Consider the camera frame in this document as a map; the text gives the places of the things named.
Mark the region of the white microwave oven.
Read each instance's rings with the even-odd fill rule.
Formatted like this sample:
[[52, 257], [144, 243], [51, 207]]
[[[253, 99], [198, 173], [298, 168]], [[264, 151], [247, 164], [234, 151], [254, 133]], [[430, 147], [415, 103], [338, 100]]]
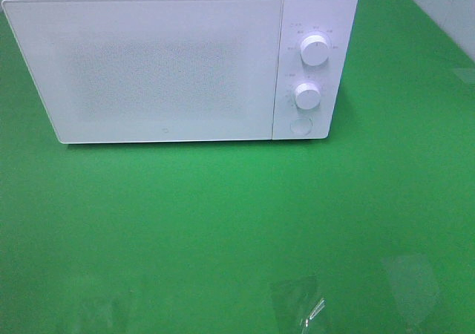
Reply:
[[3, 0], [64, 144], [328, 136], [358, 0]]

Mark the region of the white microwave door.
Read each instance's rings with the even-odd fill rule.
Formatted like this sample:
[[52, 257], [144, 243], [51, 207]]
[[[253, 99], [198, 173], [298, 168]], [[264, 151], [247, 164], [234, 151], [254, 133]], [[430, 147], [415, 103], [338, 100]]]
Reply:
[[281, 0], [7, 1], [62, 143], [267, 140]]

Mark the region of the white microwave knob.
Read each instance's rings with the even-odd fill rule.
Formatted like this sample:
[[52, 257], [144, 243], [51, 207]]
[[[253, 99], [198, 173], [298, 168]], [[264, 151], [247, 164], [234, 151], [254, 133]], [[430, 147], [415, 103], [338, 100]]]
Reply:
[[295, 89], [295, 104], [301, 110], [317, 108], [321, 102], [321, 92], [317, 85], [305, 82]]
[[301, 60], [310, 67], [322, 65], [328, 60], [330, 49], [328, 37], [320, 32], [311, 33], [300, 43]]

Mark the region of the round white door button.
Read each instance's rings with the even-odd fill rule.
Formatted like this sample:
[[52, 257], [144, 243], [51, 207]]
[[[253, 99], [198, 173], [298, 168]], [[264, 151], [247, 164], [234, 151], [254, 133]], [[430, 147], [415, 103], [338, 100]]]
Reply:
[[306, 117], [298, 118], [291, 122], [290, 130], [293, 134], [304, 136], [311, 132], [313, 127], [312, 120]]

